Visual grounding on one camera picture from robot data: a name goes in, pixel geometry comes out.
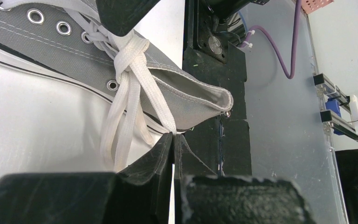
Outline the grey canvas sneaker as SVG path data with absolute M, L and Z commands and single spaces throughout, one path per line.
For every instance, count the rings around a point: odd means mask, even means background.
M 180 69 L 134 29 L 123 37 L 100 22 L 95 0 L 0 0 L 0 71 L 73 82 L 110 103 L 101 130 L 107 170 L 128 165 L 164 133 L 211 118 L 216 91 Z

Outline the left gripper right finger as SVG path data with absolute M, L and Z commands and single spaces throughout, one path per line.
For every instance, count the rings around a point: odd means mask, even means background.
M 219 176 L 190 149 L 185 137 L 173 142 L 175 223 L 313 224 L 298 186 L 285 179 Z

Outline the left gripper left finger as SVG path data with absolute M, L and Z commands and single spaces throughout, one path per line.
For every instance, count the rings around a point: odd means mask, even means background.
M 23 173 L 0 178 L 0 224 L 166 224 L 173 135 L 118 173 Z

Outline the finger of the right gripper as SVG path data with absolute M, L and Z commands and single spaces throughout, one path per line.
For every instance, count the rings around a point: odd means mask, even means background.
M 123 37 L 156 6 L 159 0 L 96 0 L 100 22 L 112 34 Z

